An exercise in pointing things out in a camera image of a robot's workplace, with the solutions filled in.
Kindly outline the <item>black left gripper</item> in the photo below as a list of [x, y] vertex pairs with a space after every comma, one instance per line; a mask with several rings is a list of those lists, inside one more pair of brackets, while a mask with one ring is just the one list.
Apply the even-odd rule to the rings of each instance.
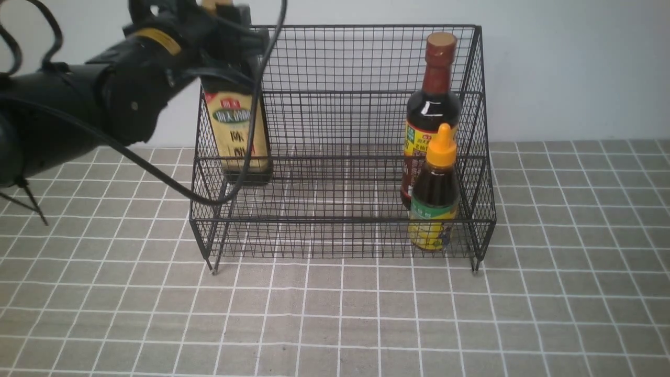
[[129, 38], [159, 47], [160, 64], [176, 76], [199, 71], [211, 78], [256, 79], [259, 58], [270, 45], [254, 30], [250, 9], [225, 1], [129, 1]]

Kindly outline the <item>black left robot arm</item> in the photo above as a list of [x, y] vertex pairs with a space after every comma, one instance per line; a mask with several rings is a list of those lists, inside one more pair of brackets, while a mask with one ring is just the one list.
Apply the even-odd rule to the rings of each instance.
[[83, 157], [114, 141], [124, 147], [152, 138], [160, 113], [201, 74], [227, 74], [251, 86], [248, 61], [265, 52], [267, 31], [250, 26], [247, 6], [195, 1], [129, 1], [124, 38], [84, 64], [53, 61], [60, 26], [39, 1], [53, 44], [36, 72], [17, 75], [23, 52], [2, 28], [14, 55], [2, 72], [2, 187]]

